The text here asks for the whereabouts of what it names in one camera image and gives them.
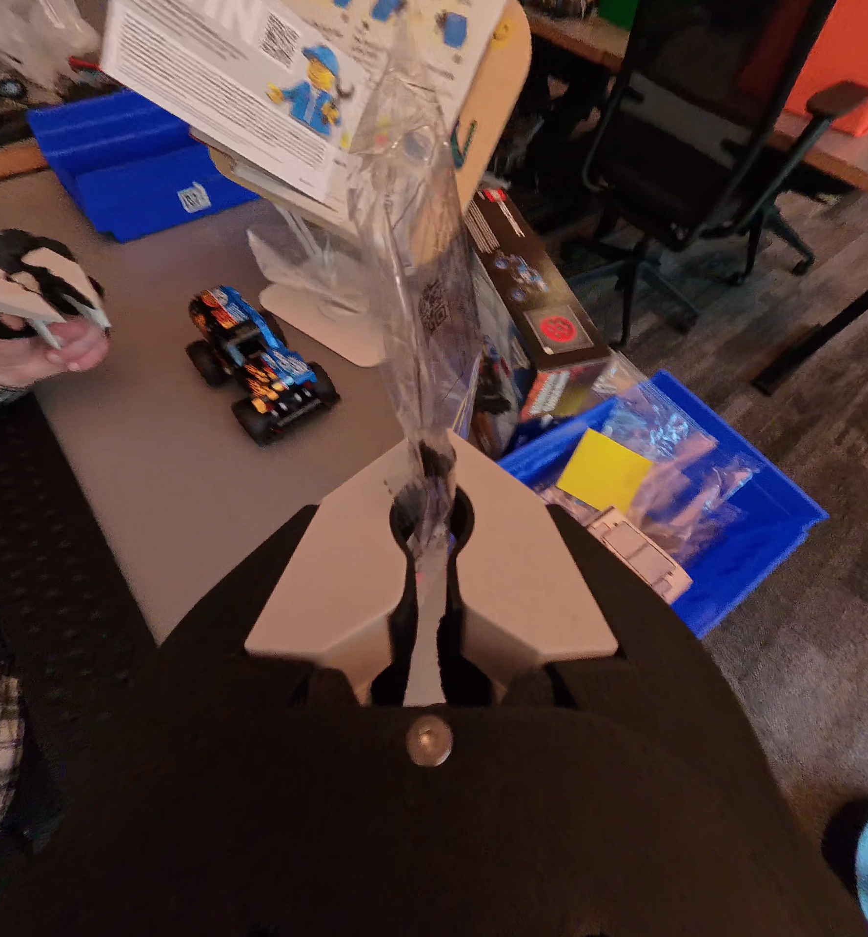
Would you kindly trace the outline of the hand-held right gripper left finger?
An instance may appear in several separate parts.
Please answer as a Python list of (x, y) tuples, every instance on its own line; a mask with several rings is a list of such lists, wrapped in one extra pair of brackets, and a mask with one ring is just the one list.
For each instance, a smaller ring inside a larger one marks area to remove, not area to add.
[(404, 704), (434, 705), (435, 557), (412, 568), (391, 522), (410, 476), (403, 440), (323, 498), (245, 639), (249, 655), (339, 670), (367, 704), (395, 661), (396, 607), (415, 588)]

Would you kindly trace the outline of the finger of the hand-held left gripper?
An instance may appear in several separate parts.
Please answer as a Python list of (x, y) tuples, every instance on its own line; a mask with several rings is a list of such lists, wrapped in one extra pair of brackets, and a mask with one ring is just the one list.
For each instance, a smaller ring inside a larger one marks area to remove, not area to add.
[(71, 257), (39, 247), (20, 260), (40, 295), (64, 317), (82, 317), (102, 330), (112, 324), (104, 308), (104, 289)]
[(33, 286), (15, 280), (0, 269), (0, 340), (39, 337), (49, 346), (63, 344), (50, 326), (65, 322), (62, 315)]

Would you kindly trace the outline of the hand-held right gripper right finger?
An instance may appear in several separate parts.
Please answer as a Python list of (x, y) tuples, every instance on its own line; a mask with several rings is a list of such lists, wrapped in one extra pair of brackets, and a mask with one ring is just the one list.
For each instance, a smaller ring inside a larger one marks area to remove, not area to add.
[(488, 707), (521, 674), (612, 658), (617, 639), (545, 502), (450, 431), (454, 500), (440, 619), (448, 705)]

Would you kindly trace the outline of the flame-printed toy monster truck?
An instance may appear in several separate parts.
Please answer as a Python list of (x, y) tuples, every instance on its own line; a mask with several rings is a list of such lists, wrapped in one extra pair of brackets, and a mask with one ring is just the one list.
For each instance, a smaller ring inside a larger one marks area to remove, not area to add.
[(292, 350), (276, 318), (237, 289), (201, 291), (188, 315), (200, 338), (187, 345), (187, 357), (209, 387), (240, 390), (231, 412), (257, 446), (272, 445), (340, 402), (326, 371)]

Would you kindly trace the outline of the blue storage bin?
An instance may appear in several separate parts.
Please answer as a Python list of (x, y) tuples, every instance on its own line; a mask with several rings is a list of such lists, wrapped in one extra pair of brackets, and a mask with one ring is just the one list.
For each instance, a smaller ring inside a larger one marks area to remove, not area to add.
[(135, 92), (36, 109), (27, 121), (94, 229), (120, 243), (260, 199), (217, 169), (187, 123)]
[[(692, 633), (703, 638), (791, 556), (828, 514), (668, 371), (660, 370), (648, 381), (675, 403), (692, 405), (694, 417), (705, 419), (708, 430), (717, 430), (722, 443), (757, 456), (761, 465), (759, 474), (732, 498), (732, 504), (744, 510), (744, 517), (689, 567), (681, 565), (692, 584), (673, 607)], [(583, 433), (587, 429), (601, 432), (611, 406), (608, 398), (544, 430), (498, 464), (534, 490), (549, 487)]]

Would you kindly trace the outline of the dark toy box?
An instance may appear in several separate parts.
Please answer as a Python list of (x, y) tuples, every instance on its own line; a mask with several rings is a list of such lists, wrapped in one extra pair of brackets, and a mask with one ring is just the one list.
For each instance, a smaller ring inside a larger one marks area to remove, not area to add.
[(498, 460), (592, 408), (613, 353), (501, 188), (480, 188), (464, 214), (482, 356), (470, 439)]

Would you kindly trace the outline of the grey desk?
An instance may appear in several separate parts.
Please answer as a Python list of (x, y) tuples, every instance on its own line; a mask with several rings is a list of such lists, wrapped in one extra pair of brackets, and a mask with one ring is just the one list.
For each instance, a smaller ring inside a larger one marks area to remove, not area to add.
[(96, 234), (53, 172), (0, 182), (0, 228), (70, 247), (106, 289), (102, 365), (41, 385), (38, 400), (157, 643), (301, 507), (403, 435), (375, 369), (282, 324), (342, 401), (261, 449), (236, 423), (234, 391), (206, 386), (185, 355), (189, 300), (228, 285), (256, 303), (266, 280), (247, 243), (276, 219), (257, 200), (119, 244)]

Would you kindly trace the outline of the person's left hand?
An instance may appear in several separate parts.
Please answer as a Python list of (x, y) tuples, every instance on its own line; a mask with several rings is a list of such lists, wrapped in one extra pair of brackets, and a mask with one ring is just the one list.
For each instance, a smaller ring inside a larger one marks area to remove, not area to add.
[(65, 373), (81, 373), (101, 364), (110, 348), (110, 337), (85, 318), (55, 323), (53, 334), (60, 348), (39, 336), (0, 338), (0, 386), (27, 389)]

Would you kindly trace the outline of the yellow paper note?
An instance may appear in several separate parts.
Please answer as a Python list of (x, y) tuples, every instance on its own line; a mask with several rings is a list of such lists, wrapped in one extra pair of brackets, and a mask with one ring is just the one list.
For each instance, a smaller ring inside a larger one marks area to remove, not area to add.
[(653, 462), (626, 446), (587, 429), (559, 475), (556, 487), (597, 510), (627, 513)]

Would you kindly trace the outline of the shiny clear plastic bag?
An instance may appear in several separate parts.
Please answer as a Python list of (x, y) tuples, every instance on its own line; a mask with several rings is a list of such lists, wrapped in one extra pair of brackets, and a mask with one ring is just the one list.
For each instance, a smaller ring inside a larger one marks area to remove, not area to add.
[(689, 567), (745, 515), (732, 498), (761, 471), (758, 457), (722, 443), (717, 430), (653, 381), (610, 398), (602, 435), (649, 462), (623, 510), (627, 520)]

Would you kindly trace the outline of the crumpled clear plastic bag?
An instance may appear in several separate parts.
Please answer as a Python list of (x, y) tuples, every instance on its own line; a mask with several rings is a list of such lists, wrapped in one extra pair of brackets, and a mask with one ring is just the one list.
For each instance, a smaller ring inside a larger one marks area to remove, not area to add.
[(0, 59), (51, 91), (69, 59), (100, 50), (101, 36), (72, 1), (0, 1)]

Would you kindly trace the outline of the instruction booklet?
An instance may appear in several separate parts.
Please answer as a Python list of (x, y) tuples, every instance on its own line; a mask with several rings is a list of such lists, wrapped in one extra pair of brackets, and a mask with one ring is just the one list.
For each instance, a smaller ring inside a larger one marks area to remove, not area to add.
[(456, 118), (498, 1), (110, 2), (103, 69), (203, 139), (345, 211), (348, 149), (399, 23)]

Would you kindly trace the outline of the white book stand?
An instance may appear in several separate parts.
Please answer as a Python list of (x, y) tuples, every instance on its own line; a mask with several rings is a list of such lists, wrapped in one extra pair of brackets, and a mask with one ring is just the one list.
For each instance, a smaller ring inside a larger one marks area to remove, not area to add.
[[(506, 2), (495, 33), (464, 100), (454, 126), (464, 161), (456, 170), (456, 187), (466, 208), (480, 186), (501, 132), (517, 100), (531, 58), (528, 20), (519, 2)], [(229, 180), (262, 196), (289, 218), (298, 240), (310, 235), (306, 223), (356, 243), (346, 206), (321, 204), (275, 176), (207, 141), (214, 164)], [(383, 357), (379, 328), (367, 312), (347, 309), (342, 299), (319, 297), (315, 287), (273, 284), (260, 294), (262, 306), (280, 321), (308, 335), (358, 367), (374, 367)]]

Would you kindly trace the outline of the black mesh office chair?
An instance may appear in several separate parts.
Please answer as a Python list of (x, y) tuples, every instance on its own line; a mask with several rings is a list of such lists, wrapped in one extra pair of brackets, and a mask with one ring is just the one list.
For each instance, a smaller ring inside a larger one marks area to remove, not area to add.
[(679, 306), (669, 316), (686, 334), (698, 309), (662, 275), (661, 254), (699, 241), (747, 238), (732, 286), (752, 273), (765, 231), (801, 256), (816, 257), (781, 217), (777, 198), (838, 118), (868, 101), (868, 88), (839, 81), (812, 95), (810, 119), (785, 151), (769, 146), (791, 91), (826, 25), (833, 1), (639, 2), (627, 50), (597, 124), (583, 170), (603, 195), (590, 238), (604, 262), (571, 282), (615, 276), (622, 295), (619, 337), (630, 337), (640, 280)]

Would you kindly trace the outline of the brown workbench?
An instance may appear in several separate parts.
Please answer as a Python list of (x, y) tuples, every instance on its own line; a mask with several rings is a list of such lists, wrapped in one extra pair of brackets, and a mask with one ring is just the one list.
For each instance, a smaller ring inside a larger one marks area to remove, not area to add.
[[(627, 50), (628, 31), (595, 15), (583, 19), (556, 19), (526, 6), (525, 15), (534, 36), (617, 72)], [(862, 192), (868, 193), (868, 134), (853, 137), (833, 128), (819, 139), (805, 161)]]

